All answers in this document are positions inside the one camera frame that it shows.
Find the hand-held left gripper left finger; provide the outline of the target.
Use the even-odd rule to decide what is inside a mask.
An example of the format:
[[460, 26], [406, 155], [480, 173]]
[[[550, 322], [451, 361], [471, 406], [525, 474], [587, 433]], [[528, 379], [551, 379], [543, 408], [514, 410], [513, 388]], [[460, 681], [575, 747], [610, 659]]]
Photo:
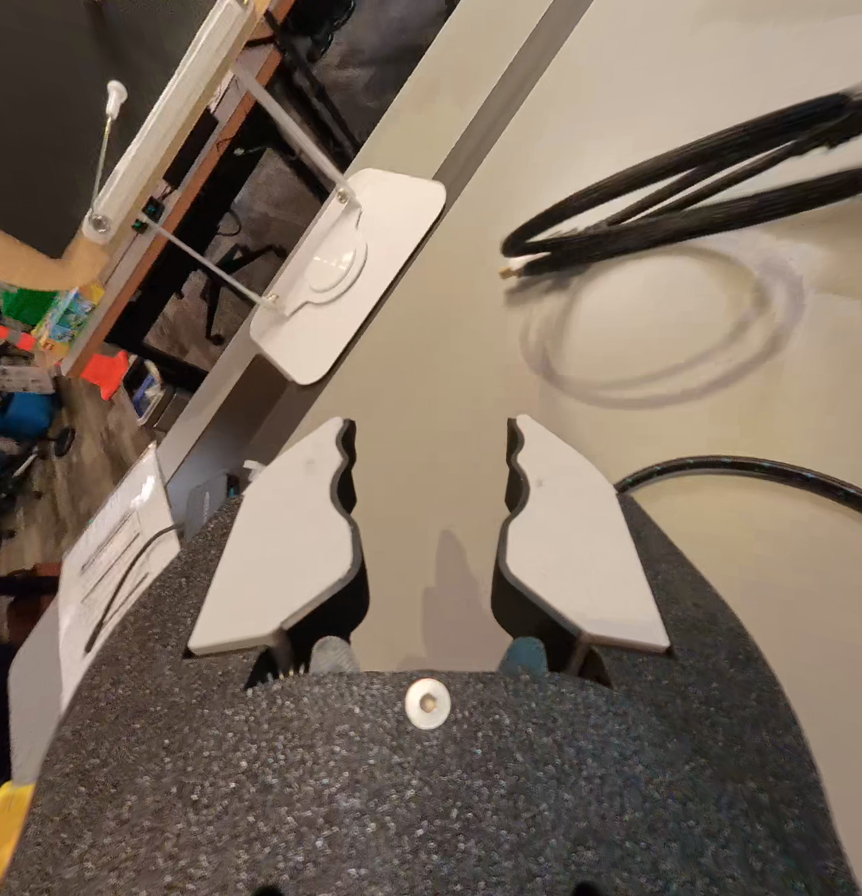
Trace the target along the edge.
[[196, 656], [264, 649], [280, 673], [357, 673], [369, 609], [353, 468], [357, 426], [332, 418], [246, 487], [189, 636]]

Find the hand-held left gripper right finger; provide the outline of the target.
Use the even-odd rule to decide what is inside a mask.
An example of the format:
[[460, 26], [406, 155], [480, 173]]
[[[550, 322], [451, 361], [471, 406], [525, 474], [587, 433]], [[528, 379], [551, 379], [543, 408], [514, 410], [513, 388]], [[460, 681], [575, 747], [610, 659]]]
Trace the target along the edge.
[[540, 642], [548, 668], [582, 668], [594, 648], [669, 654], [615, 487], [531, 416], [510, 418], [506, 428], [494, 619], [513, 638]]

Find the yellow plastic bin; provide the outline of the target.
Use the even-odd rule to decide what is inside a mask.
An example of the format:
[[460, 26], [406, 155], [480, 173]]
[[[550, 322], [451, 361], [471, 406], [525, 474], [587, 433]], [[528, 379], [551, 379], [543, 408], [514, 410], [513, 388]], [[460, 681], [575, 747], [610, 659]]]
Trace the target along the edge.
[[10, 867], [34, 798], [36, 784], [0, 787], [0, 884]]

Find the printed paper sheet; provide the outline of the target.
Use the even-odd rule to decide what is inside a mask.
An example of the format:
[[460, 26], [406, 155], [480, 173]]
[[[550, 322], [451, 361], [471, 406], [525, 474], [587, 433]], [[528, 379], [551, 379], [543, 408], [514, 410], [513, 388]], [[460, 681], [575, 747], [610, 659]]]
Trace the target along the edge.
[[62, 711], [101, 646], [179, 547], [153, 442], [63, 560], [57, 594]]

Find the white stand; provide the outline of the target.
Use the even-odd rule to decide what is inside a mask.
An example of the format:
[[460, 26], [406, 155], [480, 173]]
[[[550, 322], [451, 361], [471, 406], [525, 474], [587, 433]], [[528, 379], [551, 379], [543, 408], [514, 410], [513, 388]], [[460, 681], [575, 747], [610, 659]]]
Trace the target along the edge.
[[289, 142], [334, 184], [322, 210], [255, 302], [249, 335], [291, 383], [327, 375], [440, 217], [446, 200], [434, 179], [365, 168], [341, 172], [240, 63], [236, 79]]

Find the colourful toy box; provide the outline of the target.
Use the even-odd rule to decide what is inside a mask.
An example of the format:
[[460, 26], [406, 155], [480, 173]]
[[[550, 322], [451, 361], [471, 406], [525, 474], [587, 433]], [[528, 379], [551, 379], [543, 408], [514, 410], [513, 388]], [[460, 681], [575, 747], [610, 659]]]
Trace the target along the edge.
[[93, 280], [56, 293], [45, 315], [32, 330], [38, 350], [57, 360], [66, 357], [100, 305], [104, 292], [101, 282]]

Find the wooden back desk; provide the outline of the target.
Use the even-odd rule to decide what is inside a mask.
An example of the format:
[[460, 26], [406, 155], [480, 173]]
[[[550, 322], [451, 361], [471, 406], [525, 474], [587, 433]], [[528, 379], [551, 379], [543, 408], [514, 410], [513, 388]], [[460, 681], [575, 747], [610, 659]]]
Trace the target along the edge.
[[[147, 232], [134, 231], [134, 212], [142, 211], [155, 198], [164, 204], [160, 226], [168, 232], [179, 226], [254, 104], [229, 70], [240, 62], [260, 84], [267, 84], [279, 65], [277, 55], [270, 49], [265, 53], [246, 50], [246, 43], [267, 32], [265, 13], [284, 21], [293, 5], [292, 1], [212, 2], [204, 23], [183, 46], [180, 61], [171, 67], [168, 85], [101, 188], [94, 206], [97, 220], [90, 223], [87, 218], [74, 242], [76, 252], [89, 254], [87, 266], [83, 273], [75, 274], [73, 285], [99, 281], [104, 293], [60, 361], [64, 375], [83, 375], [168, 244], [149, 218], [144, 224]], [[168, 190], [163, 178], [166, 170], [214, 100], [217, 125], [179, 187]]]

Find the black speaker bar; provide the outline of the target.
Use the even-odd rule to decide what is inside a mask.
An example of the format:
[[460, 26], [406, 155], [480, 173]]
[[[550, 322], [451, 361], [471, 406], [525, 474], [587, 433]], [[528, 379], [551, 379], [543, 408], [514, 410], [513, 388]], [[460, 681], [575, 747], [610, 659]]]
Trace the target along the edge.
[[172, 190], [178, 190], [182, 185], [203, 149], [212, 139], [218, 124], [217, 118], [209, 108], [205, 109], [195, 121], [192, 130], [162, 177], [163, 182]]

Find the black wood-framed panel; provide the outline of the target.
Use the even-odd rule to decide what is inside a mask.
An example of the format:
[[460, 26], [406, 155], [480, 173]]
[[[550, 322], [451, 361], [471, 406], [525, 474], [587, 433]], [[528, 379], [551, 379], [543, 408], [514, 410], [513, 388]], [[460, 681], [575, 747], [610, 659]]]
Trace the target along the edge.
[[0, 1], [0, 283], [93, 280], [270, 2]]

